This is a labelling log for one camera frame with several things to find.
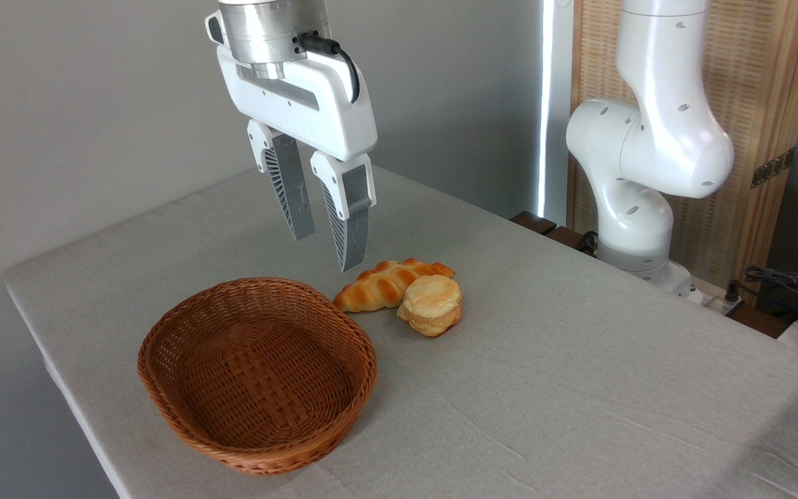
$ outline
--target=bread roll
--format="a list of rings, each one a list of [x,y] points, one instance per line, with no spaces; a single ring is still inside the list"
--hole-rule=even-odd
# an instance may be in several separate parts
[[[335,304],[344,312],[371,312],[385,306],[399,306],[409,284],[423,275],[452,277],[454,271],[439,262],[427,264],[417,259],[407,259],[402,263],[393,260],[380,262],[344,287],[335,297]]]
[[[397,315],[425,337],[438,337],[459,322],[462,301],[455,281],[443,275],[424,276],[405,291]]]

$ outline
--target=woven basket rim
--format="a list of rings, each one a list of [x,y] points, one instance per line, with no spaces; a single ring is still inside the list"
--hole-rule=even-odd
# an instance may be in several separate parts
[[[186,424],[183,424],[183,418],[178,417],[177,414],[175,414],[174,410],[171,408],[170,402],[162,392],[161,381],[159,381],[154,370],[152,369],[152,356],[149,353],[154,347],[155,341],[159,339],[161,332],[164,331],[164,326],[168,322],[178,319],[182,313],[186,313],[188,310],[191,310],[191,306],[193,304],[204,303],[210,295],[215,294],[219,290],[224,290],[224,288],[241,287],[254,282],[269,282],[278,284],[280,286],[298,288],[298,290],[304,291],[308,294],[308,296],[316,299],[326,308],[332,310],[335,313],[335,318],[340,319],[343,322],[343,325],[346,327],[346,330],[349,333],[357,335],[363,340],[363,344],[366,347],[365,351],[371,357],[371,368],[365,373],[365,379],[363,380],[362,385],[364,385],[366,381],[370,380],[371,388],[368,389],[367,392],[363,392],[363,394],[353,398],[351,404],[348,404],[346,408],[339,412],[335,418],[330,420],[330,422],[327,424],[324,424],[324,426],[320,427],[319,429],[316,429],[314,432],[311,432],[303,439],[294,440],[277,446],[264,446],[264,448],[237,448],[237,446],[226,446],[216,442],[215,440],[208,439],[202,434],[191,430],[190,427],[186,426]],[[193,296],[187,297],[185,300],[181,301],[181,303],[172,307],[167,313],[165,313],[165,315],[162,316],[161,319],[155,323],[155,325],[153,325],[153,327],[150,329],[150,332],[143,339],[139,354],[137,354],[137,371],[139,372],[141,381],[143,382],[143,385],[145,385],[147,392],[149,392],[153,403],[156,405],[156,407],[158,407],[159,411],[162,411],[162,413],[165,413],[169,416],[165,417],[168,426],[174,430],[175,433],[177,433],[177,436],[183,440],[184,443],[192,446],[198,451],[212,455],[213,457],[218,457],[218,455],[237,454],[254,455],[254,459],[266,462],[285,458],[286,455],[296,455],[320,448],[324,442],[327,442],[327,440],[332,439],[335,436],[337,433],[335,432],[336,429],[341,429],[343,426],[345,426],[348,420],[355,420],[364,407],[365,402],[367,402],[368,398],[371,397],[374,380],[377,377],[377,357],[374,353],[373,345],[371,345],[371,339],[368,338],[368,335],[365,334],[361,326],[355,323],[355,320],[352,320],[349,318],[349,316],[346,316],[346,314],[343,313],[341,309],[338,309],[338,307],[332,303],[331,300],[324,297],[323,294],[319,293],[319,291],[315,290],[313,287],[310,287],[300,281],[294,281],[282,277],[245,277],[232,281],[221,282],[219,284],[215,284],[215,286],[212,286],[211,288],[199,291]]]

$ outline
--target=wicker basket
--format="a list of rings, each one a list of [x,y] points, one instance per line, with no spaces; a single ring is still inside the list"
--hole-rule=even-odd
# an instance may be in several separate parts
[[[297,281],[240,279],[187,298],[140,347],[137,370],[171,429],[242,473],[319,461],[374,388],[365,332]]]

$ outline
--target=white wall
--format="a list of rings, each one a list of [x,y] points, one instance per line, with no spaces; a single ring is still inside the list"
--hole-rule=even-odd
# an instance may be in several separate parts
[[[329,6],[373,94],[375,162],[500,215],[531,209],[540,3]],[[0,2],[0,280],[250,168],[203,31],[215,8]],[[0,497],[113,495],[0,281]]]

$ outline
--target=braided bread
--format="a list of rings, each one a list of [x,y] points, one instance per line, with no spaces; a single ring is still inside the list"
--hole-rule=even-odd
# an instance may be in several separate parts
[[[389,260],[380,262],[373,269],[366,270],[346,285],[335,304],[344,312],[362,312],[381,309],[385,306],[399,306],[405,298],[405,290],[422,275],[444,275],[452,277],[454,271],[439,262],[427,264],[417,259],[407,259],[402,263]]]

